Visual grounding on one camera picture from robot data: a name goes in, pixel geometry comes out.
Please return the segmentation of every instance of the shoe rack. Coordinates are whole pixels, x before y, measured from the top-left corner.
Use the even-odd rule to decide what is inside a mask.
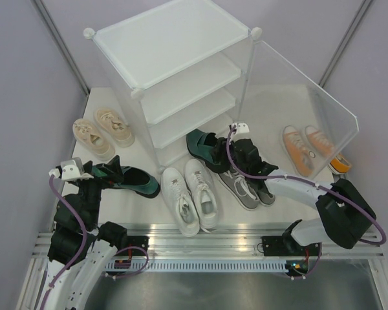
[[[209,0],[174,0],[84,31],[159,171],[187,154],[187,133],[204,124],[219,133],[237,118],[260,33]]]

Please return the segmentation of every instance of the white table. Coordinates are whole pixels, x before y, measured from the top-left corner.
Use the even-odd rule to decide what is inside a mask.
[[[99,107],[110,107],[123,115],[110,88],[92,88],[83,118],[93,121],[93,112]],[[138,139],[135,140],[132,146],[122,149],[115,145],[106,132],[102,132],[115,146],[116,153],[120,156],[121,165],[143,169],[160,181],[160,175],[157,174],[155,164]],[[80,157],[83,163],[89,160],[100,163],[79,143],[76,144],[72,157]],[[189,159],[190,156],[184,156],[172,167],[183,173],[184,164]],[[276,202],[270,207],[261,205],[255,211],[247,211],[221,185],[217,175],[213,175],[213,179],[220,203],[220,218],[216,227],[218,229],[279,228],[287,226],[298,219],[310,220],[318,216],[318,213],[310,207],[284,197],[277,197]],[[333,177],[326,168],[318,174],[316,180],[332,182]],[[75,186],[66,184],[63,195],[77,191]],[[102,192],[99,222],[105,223],[107,221],[121,223],[129,229],[177,229],[161,194],[155,199],[147,199],[128,190],[106,189]]]

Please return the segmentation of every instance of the gray wall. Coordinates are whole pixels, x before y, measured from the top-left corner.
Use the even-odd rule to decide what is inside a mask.
[[[359,117],[349,177],[388,234],[388,0],[374,2],[326,90]]]
[[[109,86],[95,46],[83,29],[107,27],[167,0],[43,0],[88,86]],[[319,81],[361,0],[215,0],[262,38]]]
[[[14,309],[85,98],[29,0],[0,0],[0,310]]]

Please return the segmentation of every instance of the beige shoe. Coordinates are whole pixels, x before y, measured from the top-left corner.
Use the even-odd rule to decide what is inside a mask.
[[[111,108],[99,108],[94,113],[95,121],[105,129],[120,147],[130,147],[135,137],[129,126]]]
[[[83,118],[77,119],[73,123],[73,134],[79,143],[100,160],[107,161],[115,155],[114,147],[91,121]]]

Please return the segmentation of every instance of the white sneaker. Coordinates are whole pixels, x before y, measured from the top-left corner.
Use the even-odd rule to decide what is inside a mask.
[[[114,157],[114,147],[102,136],[94,123],[80,118],[73,123],[72,129],[76,140],[97,158],[102,161],[107,161]]]
[[[195,236],[200,230],[199,217],[186,182],[178,170],[167,168],[164,171],[161,176],[161,193],[180,232],[185,237]]]
[[[189,160],[184,174],[199,214],[200,226],[205,229],[215,227],[219,212],[213,193],[213,179],[209,172],[199,160]]]
[[[114,138],[120,147],[130,147],[135,137],[129,126],[111,108],[99,108],[94,113],[95,121]]]

